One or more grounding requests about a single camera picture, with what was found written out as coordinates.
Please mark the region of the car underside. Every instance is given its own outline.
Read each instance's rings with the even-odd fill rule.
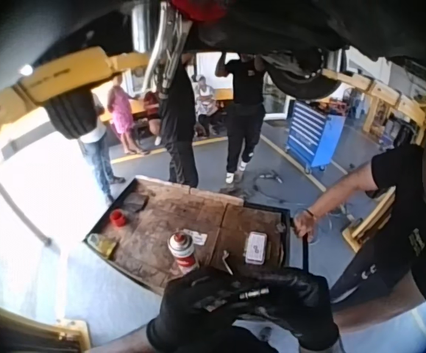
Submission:
[[[173,35],[159,34],[163,21],[167,29],[172,22],[178,24],[172,27]],[[322,69],[345,71],[343,49],[350,46],[374,60],[413,60],[426,67],[426,3],[420,7],[415,1],[383,0],[25,0],[18,6],[7,2],[0,7],[0,90],[21,78],[18,71],[25,64],[38,67],[93,46],[102,47],[108,56],[152,52],[154,62],[156,44],[162,46],[157,48],[158,60],[179,50],[261,54],[279,89],[297,99],[319,99],[339,86],[323,76]],[[149,65],[152,70],[158,67]],[[168,67],[164,69],[168,81]],[[73,101],[82,103],[88,94],[81,89],[64,96],[78,95]],[[50,117],[61,111],[58,107],[64,101],[61,95],[46,105]],[[78,133],[64,135],[78,137]]]

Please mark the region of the girl in pink dress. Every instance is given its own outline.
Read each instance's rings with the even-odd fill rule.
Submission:
[[[132,119],[131,113],[131,104],[129,103],[129,98],[131,97],[126,92],[124,92],[121,86],[122,82],[122,75],[118,75],[113,79],[113,86],[108,93],[108,111],[113,117],[113,124],[115,125],[115,129],[120,135],[124,153],[145,154],[146,152],[136,144],[131,136],[131,130],[134,127],[134,121]]]

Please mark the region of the gloved hand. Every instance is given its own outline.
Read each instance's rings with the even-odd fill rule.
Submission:
[[[237,315],[253,311],[238,295],[249,290],[247,280],[214,268],[200,268],[167,284],[160,313],[147,324],[149,343],[160,352],[172,352],[224,329]],[[218,307],[208,311],[206,307]]]
[[[324,277],[298,268],[254,271],[246,275],[270,290],[255,302],[255,313],[290,331],[301,347],[321,351],[338,340],[338,327],[330,309],[329,286]]]

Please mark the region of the yellow lift arm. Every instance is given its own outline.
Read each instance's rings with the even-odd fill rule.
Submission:
[[[0,91],[0,131],[3,126],[43,106],[48,99],[94,82],[107,81],[130,68],[146,67],[148,62],[146,54],[108,57],[103,49],[96,47],[42,65],[31,76]]]

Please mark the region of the black pants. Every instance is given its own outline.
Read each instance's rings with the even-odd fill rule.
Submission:
[[[390,287],[375,260],[374,242],[369,240],[353,257],[344,273],[330,289],[333,311],[340,311],[387,296]]]
[[[206,137],[210,136],[210,125],[215,133],[219,133],[219,130],[221,129],[221,115],[222,111],[218,110],[209,116],[205,114],[200,114],[198,116],[198,122],[205,128]]]
[[[195,156],[192,141],[173,141],[166,143],[167,152],[170,154],[169,182],[198,186],[198,171],[196,170]]]
[[[242,160],[250,162],[254,149],[260,140],[265,109],[262,104],[255,106],[244,106],[234,104],[230,108],[230,116],[227,117],[227,173],[237,170],[237,163],[242,151]]]

